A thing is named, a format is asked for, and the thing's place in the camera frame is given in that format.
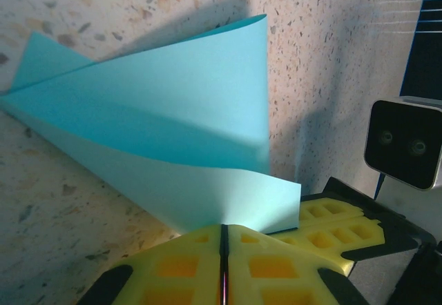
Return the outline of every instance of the speckled wall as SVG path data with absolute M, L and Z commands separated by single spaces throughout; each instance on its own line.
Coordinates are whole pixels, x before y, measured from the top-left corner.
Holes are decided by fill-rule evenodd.
M 272 173 L 372 195 L 369 109 L 401 87 L 421 0 L 0 0 L 0 90 L 31 30 L 92 59 L 269 16 Z M 112 262 L 175 233 L 0 113 L 0 303 L 74 304 Z

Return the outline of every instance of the terrazzo surface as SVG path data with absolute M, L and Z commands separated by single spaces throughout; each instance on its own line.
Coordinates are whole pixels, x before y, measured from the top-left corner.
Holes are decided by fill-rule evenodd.
M 0 90 L 36 30 L 94 60 L 268 15 L 271 173 L 368 195 L 370 107 L 401 87 L 421 0 L 0 0 Z M 0 112 L 0 304 L 75 304 L 113 262 L 176 233 Z

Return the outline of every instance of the light blue paper airplane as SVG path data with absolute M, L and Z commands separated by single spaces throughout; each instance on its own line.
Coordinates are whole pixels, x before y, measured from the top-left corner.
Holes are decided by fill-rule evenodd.
M 298 226 L 300 185 L 266 175 L 264 15 L 102 63 L 33 34 L 0 106 L 180 233 Z

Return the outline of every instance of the webcam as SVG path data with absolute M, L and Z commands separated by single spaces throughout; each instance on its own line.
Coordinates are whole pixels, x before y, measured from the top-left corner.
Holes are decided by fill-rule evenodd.
M 370 115 L 367 165 L 419 190 L 442 187 L 442 101 L 378 100 Z

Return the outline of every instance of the camera lens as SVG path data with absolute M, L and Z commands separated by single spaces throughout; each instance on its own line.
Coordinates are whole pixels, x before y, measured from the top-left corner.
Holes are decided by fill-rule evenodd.
M 393 135 L 391 134 L 390 131 L 384 130 L 383 132 L 381 132 L 381 135 L 379 136 L 379 142 L 382 145 L 388 145 L 392 141 L 393 141 Z
M 425 142 L 421 139 L 415 139 L 410 143 L 409 151 L 411 155 L 414 155 L 415 157 L 420 157 L 427 151 L 427 146 L 425 145 Z

